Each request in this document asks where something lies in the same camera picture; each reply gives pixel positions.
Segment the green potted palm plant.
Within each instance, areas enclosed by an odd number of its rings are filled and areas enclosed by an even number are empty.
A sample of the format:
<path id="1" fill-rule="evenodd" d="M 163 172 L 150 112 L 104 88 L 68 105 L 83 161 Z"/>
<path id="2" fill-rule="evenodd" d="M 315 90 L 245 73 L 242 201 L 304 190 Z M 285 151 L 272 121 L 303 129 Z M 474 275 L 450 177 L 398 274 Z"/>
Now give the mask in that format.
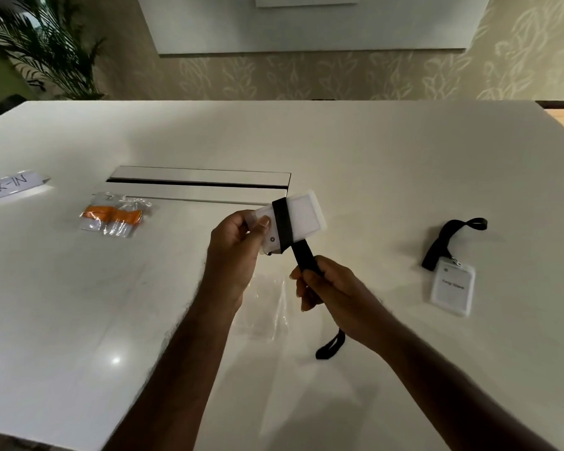
<path id="1" fill-rule="evenodd" d="M 78 0 L 0 0 L 0 52 L 32 87 L 57 100 L 101 100 L 94 68 L 105 39 L 84 37 Z"/>

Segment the plastic bag of orange lanyards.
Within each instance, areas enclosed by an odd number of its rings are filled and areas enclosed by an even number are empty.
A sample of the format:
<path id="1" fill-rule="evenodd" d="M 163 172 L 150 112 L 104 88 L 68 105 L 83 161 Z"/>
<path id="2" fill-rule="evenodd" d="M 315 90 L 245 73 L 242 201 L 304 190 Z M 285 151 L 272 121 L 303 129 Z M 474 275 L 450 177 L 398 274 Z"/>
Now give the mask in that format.
<path id="1" fill-rule="evenodd" d="M 79 229 L 127 239 L 152 210 L 152 203 L 145 199 L 100 192 L 80 214 Z"/>

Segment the person's left forearm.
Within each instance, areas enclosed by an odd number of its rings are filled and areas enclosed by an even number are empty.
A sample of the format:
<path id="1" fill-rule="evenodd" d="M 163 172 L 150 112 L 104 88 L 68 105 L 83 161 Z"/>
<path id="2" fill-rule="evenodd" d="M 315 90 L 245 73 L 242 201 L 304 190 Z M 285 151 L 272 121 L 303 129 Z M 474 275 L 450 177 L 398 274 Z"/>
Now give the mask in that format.
<path id="1" fill-rule="evenodd" d="M 242 292 L 200 288 L 102 451 L 194 451 Z"/>

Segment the clear empty plastic bag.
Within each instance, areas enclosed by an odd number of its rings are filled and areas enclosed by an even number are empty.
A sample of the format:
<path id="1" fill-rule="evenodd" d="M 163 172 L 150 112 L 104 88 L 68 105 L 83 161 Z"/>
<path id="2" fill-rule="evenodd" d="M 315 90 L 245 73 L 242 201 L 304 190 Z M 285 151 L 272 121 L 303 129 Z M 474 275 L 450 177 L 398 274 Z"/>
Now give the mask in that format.
<path id="1" fill-rule="evenodd" d="M 289 321 L 285 279 L 254 274 L 233 319 L 231 334 L 257 341 L 281 340 L 289 332 Z"/>

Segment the person's left hand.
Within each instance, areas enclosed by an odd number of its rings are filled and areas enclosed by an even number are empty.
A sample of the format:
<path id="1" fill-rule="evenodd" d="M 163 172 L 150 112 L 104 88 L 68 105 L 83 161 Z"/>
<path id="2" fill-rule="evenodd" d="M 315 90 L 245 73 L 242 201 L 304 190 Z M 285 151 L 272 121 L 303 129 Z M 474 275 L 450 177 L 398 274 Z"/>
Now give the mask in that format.
<path id="1" fill-rule="evenodd" d="M 212 230 L 203 278 L 198 289 L 201 296 L 236 310 L 253 277 L 261 249 L 261 245 L 245 244 L 251 228 L 247 222 L 251 212 L 234 212 Z"/>

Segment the white badge holder with card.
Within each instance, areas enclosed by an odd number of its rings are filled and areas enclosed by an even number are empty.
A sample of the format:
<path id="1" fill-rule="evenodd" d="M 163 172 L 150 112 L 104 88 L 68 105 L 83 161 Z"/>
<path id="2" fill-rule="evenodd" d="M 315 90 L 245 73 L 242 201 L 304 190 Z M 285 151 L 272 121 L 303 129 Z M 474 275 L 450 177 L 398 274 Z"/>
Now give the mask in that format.
<path id="1" fill-rule="evenodd" d="M 457 316 L 471 313 L 476 270 L 454 258 L 441 257 L 434 271 L 429 302 Z"/>

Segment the white plastic badge holder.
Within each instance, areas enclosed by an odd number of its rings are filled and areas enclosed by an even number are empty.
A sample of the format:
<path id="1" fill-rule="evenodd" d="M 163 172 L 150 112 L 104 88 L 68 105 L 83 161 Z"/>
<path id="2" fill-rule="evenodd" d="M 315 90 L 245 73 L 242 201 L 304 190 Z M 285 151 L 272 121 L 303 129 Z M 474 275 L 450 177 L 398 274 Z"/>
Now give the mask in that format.
<path id="1" fill-rule="evenodd" d="M 259 207 L 247 218 L 248 226 L 254 227 L 266 216 L 270 225 L 260 249 L 263 254 L 282 254 L 294 244 L 326 229 L 322 209 L 312 190 Z"/>

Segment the large white wall board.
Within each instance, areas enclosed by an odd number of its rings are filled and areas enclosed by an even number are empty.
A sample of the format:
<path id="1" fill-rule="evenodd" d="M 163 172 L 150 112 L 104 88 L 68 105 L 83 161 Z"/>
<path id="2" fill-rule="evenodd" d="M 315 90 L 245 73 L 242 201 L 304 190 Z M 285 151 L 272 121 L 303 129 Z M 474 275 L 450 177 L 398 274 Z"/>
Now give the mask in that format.
<path id="1" fill-rule="evenodd" d="M 466 50 L 490 0 L 138 0 L 160 55 Z"/>

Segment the person's right hand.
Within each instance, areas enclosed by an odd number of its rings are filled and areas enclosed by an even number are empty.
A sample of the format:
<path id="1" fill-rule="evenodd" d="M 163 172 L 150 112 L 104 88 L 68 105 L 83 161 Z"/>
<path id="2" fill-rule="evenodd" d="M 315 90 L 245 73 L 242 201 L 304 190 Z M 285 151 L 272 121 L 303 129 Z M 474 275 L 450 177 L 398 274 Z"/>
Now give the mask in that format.
<path id="1" fill-rule="evenodd" d="M 387 360 L 395 319 L 350 268 L 338 264 L 338 278 L 323 278 L 295 267 L 290 278 L 302 311 L 323 304 L 340 330 Z"/>

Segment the person's right forearm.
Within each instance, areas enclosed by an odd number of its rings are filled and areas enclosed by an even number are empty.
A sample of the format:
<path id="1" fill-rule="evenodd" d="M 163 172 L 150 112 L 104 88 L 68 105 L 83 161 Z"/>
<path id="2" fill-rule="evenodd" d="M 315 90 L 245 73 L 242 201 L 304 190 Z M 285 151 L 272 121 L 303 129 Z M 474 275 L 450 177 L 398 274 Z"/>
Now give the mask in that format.
<path id="1" fill-rule="evenodd" d="M 376 343 L 451 451 L 557 451 L 392 316 Z"/>

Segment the white paper sign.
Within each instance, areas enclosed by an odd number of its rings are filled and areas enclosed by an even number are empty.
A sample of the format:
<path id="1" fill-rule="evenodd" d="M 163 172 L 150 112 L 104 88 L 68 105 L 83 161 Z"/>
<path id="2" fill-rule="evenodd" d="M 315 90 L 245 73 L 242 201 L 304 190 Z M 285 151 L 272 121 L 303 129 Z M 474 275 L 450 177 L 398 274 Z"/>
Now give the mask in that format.
<path id="1" fill-rule="evenodd" d="M 45 187 L 51 178 L 32 170 L 19 171 L 0 178 L 0 199 L 8 198 L 32 189 Z"/>

